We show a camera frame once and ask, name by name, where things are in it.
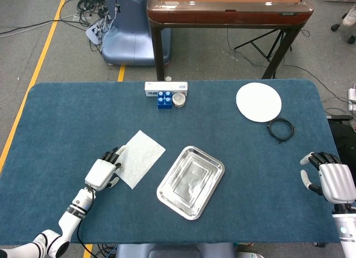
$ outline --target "person's foot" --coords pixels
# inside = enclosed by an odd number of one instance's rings
[[[343,25],[345,26],[353,26],[356,23],[356,4],[349,11],[346,17],[343,19]]]

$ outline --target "table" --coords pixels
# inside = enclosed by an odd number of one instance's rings
[[[262,76],[272,78],[313,10],[310,0],[147,0],[157,79],[165,77],[161,31],[167,27],[282,29],[286,36]]]
[[[82,225],[84,242],[338,242],[332,205],[300,180],[299,160],[306,153],[337,153],[316,86],[258,81],[279,92],[280,116],[295,126],[295,136],[277,144],[265,123],[249,121],[237,109],[236,92],[249,82],[191,81],[186,105],[171,110],[158,110],[143,82],[35,85],[0,178],[0,244],[23,244],[45,229],[60,232],[57,222],[94,161],[138,130],[166,151],[133,190],[119,182],[97,194]],[[156,197],[189,145],[225,165],[196,221]],[[312,166],[304,169],[317,181]]]

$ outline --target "metal table leg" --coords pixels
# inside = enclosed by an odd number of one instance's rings
[[[165,80],[165,69],[163,65],[163,47],[162,47],[162,29],[160,27],[151,27],[152,35],[152,44],[154,47],[155,55],[155,65],[156,65],[156,74],[158,81]]]
[[[295,40],[303,26],[304,24],[301,24],[297,27],[285,30],[286,35],[283,38],[283,41],[277,49],[275,55],[273,55],[271,62],[269,63],[265,73],[262,76],[262,79],[271,79],[273,77],[283,57],[287,53],[288,49],[292,45],[293,41]]]

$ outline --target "yellow floor line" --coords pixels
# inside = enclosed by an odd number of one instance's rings
[[[121,65],[120,66],[120,71],[118,72],[118,77],[117,77],[117,81],[118,82],[123,82],[123,76],[125,75],[125,65]]]
[[[85,245],[87,247],[88,250],[90,250],[91,252],[93,251],[93,245],[92,244],[86,244]],[[84,251],[84,255],[83,258],[90,258],[91,255],[89,252],[87,252],[87,250]]]
[[[58,6],[57,13],[55,15],[55,20],[60,18],[60,10],[61,10],[61,7],[62,7],[62,5],[64,4],[65,1],[66,0],[61,0],[60,5]],[[14,121],[14,123],[12,125],[11,130],[10,130],[10,134],[9,134],[7,140],[6,140],[4,149],[3,149],[2,153],[1,153],[1,156],[0,156],[0,174],[1,174],[2,170],[3,170],[4,164],[5,164],[5,160],[6,160],[8,152],[9,152],[9,149],[10,149],[10,146],[11,146],[11,143],[12,143],[12,140],[13,140],[13,136],[15,135],[15,131],[16,131],[18,122],[20,121],[20,118],[21,118],[21,115],[22,115],[22,111],[23,111],[23,107],[24,107],[24,104],[25,104],[26,99],[27,99],[28,92],[34,86],[34,84],[36,83],[38,74],[39,74],[39,72],[41,70],[41,67],[42,67],[42,63],[45,60],[48,48],[50,47],[53,34],[55,33],[55,30],[56,30],[56,27],[57,27],[57,23],[58,22],[53,22],[52,25],[51,25],[51,29],[50,29],[50,32],[48,34],[46,43],[43,46],[43,50],[42,50],[41,55],[39,57],[39,60],[37,62],[37,66],[34,69],[34,73],[32,75],[31,81],[30,81],[30,83],[29,83],[29,85],[27,87],[27,91],[26,91],[26,93],[24,95],[24,98],[22,100],[20,109],[17,112],[15,121]]]

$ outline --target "wooden table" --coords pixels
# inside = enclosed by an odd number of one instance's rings
[[[157,79],[164,80],[161,31],[171,27],[280,29],[286,36],[262,78],[272,78],[314,10],[310,0],[147,0]]]

